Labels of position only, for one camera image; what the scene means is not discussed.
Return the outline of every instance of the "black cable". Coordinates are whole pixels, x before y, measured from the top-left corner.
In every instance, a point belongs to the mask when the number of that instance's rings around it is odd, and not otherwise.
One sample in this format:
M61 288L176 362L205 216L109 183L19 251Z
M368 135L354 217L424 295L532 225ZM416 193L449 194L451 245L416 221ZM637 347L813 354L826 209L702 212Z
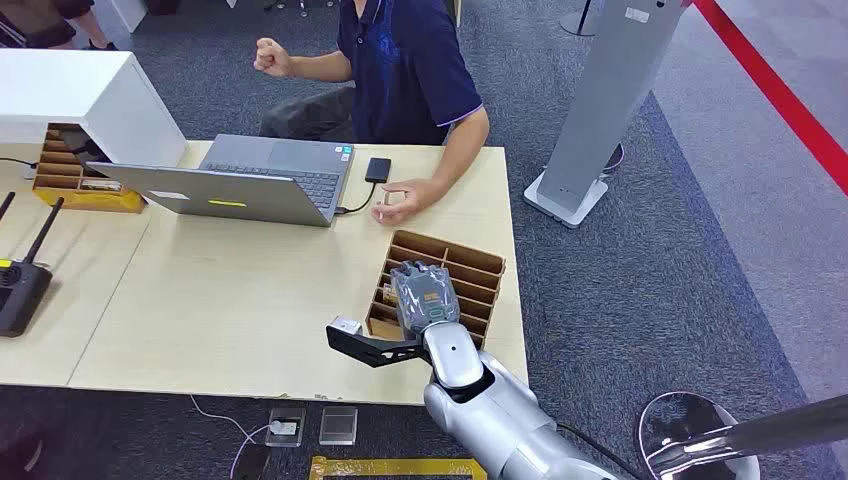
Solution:
M615 462L615 464L618 465L619 467L621 467L622 470L629 473L631 477L635 478L636 480L645 480L645 477L640 475L636 471L635 468L633 468L631 465L628 465L627 462L625 462L624 460L621 459L621 457L612 453L607 447L596 442L589 435L586 435L585 433L583 433L580 430L572 427L571 425L565 425L563 423L557 423L557 426L559 428L564 429L564 430L568 430L569 432L573 433L578 438L580 438L580 440L583 440L584 442L588 443L592 448L601 452L605 457L607 457L610 460L612 460L613 462Z
M358 212L358 211L362 210L363 208L367 207L368 202L371 201L371 197L374 196L374 190L376 190L376 189L377 189L377 184L372 183L371 184L371 193L368 194L368 200L365 200L365 203L363 203L362 205L360 205L357 208L354 208L353 210L351 210L349 208L345 208L345 207L336 207L336 215L345 215L347 213L355 213L355 212Z
M17 158L0 157L0 160L5 162L22 163L24 165L29 165L29 168L35 168L38 165L38 163L25 162L23 160L18 160Z

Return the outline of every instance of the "person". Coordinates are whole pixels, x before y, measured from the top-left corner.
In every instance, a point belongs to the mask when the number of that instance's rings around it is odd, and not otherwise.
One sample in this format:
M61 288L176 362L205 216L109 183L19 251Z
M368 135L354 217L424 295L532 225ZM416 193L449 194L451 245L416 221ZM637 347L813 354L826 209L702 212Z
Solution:
M88 49L117 50L97 17L92 0L0 0L0 13L26 39L28 48L74 48L77 32L66 20L73 20L88 34Z
M371 214L395 225L439 201L459 180L488 137L489 118L443 0L342 0L339 9L337 51L291 56L261 38L254 67L277 77L353 80L355 87L277 105L264 115L260 135L422 145L442 145L447 137L432 176L383 186L404 199L378 202Z

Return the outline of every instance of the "navy polo shirt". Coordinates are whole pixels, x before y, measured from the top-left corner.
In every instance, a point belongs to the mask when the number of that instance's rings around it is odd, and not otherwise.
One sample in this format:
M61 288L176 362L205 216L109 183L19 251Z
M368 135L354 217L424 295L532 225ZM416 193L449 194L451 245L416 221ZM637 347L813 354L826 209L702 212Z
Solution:
M357 142L441 145L483 106L443 0L342 0L339 49L350 60Z

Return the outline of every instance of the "laptop keyboard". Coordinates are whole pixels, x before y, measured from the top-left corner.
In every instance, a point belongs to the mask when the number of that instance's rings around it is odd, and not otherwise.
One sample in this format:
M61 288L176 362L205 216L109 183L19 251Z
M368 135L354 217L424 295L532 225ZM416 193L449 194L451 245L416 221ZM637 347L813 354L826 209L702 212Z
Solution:
M266 177L288 177L297 182L319 209L329 208L336 193L339 176L332 173L292 172L275 170L273 168L245 167L241 165L209 164L207 170L213 172L240 173L245 175L262 175Z

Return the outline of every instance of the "clenched fist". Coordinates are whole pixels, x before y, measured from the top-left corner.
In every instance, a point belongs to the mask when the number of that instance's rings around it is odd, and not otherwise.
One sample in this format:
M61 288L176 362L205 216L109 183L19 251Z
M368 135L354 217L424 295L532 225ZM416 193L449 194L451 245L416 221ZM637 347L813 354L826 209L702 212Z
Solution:
M294 75L294 64L289 52L270 38L260 38L256 41L256 60L253 62L253 68L275 77Z

